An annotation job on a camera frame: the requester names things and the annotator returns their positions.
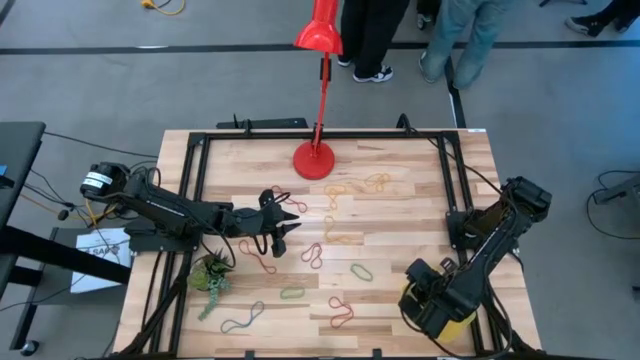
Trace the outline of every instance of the black desk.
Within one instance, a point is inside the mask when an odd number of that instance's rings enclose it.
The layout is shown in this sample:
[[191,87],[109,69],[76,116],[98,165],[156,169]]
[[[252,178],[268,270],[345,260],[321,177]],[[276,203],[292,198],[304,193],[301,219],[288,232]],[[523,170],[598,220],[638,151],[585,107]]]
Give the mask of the black desk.
[[[128,283],[131,272],[129,268],[68,246],[75,242],[65,245],[7,225],[40,148],[44,128],[45,125],[39,122],[0,122],[0,166],[7,166],[4,176],[13,182],[12,187],[0,188],[0,297],[9,282],[34,287],[27,300],[29,302],[45,296],[42,294],[34,297],[37,293],[35,290],[43,279],[43,267],[33,270],[17,266],[19,256],[121,284]],[[35,314],[31,305],[24,309],[19,331],[16,333],[24,336],[14,337],[11,349],[23,346]]]

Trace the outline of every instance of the red rubber band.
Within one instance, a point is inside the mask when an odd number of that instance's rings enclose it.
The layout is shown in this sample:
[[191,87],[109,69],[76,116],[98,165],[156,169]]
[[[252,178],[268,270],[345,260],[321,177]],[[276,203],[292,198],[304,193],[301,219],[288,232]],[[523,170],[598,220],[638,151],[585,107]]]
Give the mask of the red rubber band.
[[[242,244],[245,244],[245,245],[246,245],[246,247],[247,247],[247,250],[246,250],[246,251],[242,250]],[[254,253],[252,253],[252,252],[251,252],[251,248],[249,247],[249,242],[248,242],[247,240],[242,240],[242,241],[240,241],[240,245],[238,245],[238,248],[240,248],[240,252],[241,252],[241,253],[243,253],[243,254],[245,254],[245,255],[253,255],[253,256],[255,256],[256,258],[258,258],[258,261],[260,261],[260,265],[262,265],[262,268],[264,269],[264,271],[265,271],[267,274],[271,274],[271,275],[273,275],[273,274],[275,274],[276,272],[278,272],[278,268],[276,268],[275,266],[265,265],[265,264],[262,262],[262,257],[260,257],[258,254],[254,254]]]
[[[271,190],[273,190],[273,192],[275,193],[276,196],[282,194],[284,191],[282,191],[282,188],[278,185],[273,185],[271,187]],[[306,213],[307,210],[309,210],[309,207],[307,206],[306,203],[302,202],[302,201],[295,201],[292,198],[288,198],[284,201],[285,204],[289,204],[289,205],[296,205],[298,207],[298,211],[301,213]]]
[[[335,301],[338,302],[338,305],[334,305],[334,304],[331,303],[334,299],[335,299]],[[353,312],[353,309],[351,308],[351,305],[343,303],[342,301],[340,301],[340,299],[338,299],[335,296],[332,296],[332,297],[329,298],[329,307],[331,307],[332,309],[345,308],[345,309],[349,310],[349,312],[346,312],[344,314],[339,314],[339,315],[336,315],[336,316],[331,318],[331,321],[329,321],[329,324],[334,329],[339,329],[347,321],[349,321],[349,320],[351,320],[351,319],[353,319],[355,317],[355,314]],[[335,320],[342,320],[342,322],[340,322],[337,325],[335,325],[334,324]]]
[[[316,248],[318,249],[318,254],[316,256],[313,256],[314,250]],[[320,255],[322,255],[322,245],[320,245],[320,243],[314,243],[302,254],[300,254],[300,259],[302,259],[302,261],[304,262],[310,263],[309,265],[312,269],[320,269],[322,267],[322,259],[320,258]]]

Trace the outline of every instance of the red lamp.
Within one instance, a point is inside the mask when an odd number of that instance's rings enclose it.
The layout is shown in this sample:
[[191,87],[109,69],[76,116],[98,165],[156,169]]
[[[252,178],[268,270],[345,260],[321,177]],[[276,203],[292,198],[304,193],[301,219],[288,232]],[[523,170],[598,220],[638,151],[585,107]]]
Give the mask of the red lamp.
[[342,54],[342,39],[336,30],[337,0],[315,0],[311,22],[302,29],[295,46],[324,52],[322,63],[322,99],[313,140],[305,142],[293,154],[293,167],[305,179],[318,180],[333,170],[335,156],[329,145],[321,142],[322,120],[329,85],[329,53]]

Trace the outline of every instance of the white paper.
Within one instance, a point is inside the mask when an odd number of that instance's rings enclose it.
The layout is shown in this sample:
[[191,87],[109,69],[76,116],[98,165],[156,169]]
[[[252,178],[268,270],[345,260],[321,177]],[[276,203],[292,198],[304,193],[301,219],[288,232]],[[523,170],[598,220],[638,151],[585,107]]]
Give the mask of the white paper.
[[[94,230],[88,235],[79,235],[76,241],[76,249],[91,255],[104,258],[120,265],[131,267],[131,253],[129,252],[129,235],[124,228],[100,229],[100,233]],[[104,289],[120,285],[117,282],[100,279],[94,276],[74,272],[71,277],[71,293],[82,293],[92,290]]]

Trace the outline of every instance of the label sticker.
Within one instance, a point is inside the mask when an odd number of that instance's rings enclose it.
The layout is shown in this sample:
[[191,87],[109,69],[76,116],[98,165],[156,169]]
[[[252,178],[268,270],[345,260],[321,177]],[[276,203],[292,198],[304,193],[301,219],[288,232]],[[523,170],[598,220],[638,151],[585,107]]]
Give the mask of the label sticker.
[[90,172],[87,174],[87,178],[88,179],[96,179],[98,181],[102,181],[103,183],[107,184],[107,185],[111,185],[111,183],[113,182],[113,179],[111,179],[108,176],[104,176],[102,174],[98,174],[98,173],[94,173],[94,172]]
[[93,180],[93,179],[84,179],[84,181],[82,182],[82,185],[89,185],[89,186],[93,186],[93,187],[97,187],[98,189],[102,189],[102,184],[100,181],[98,180]]

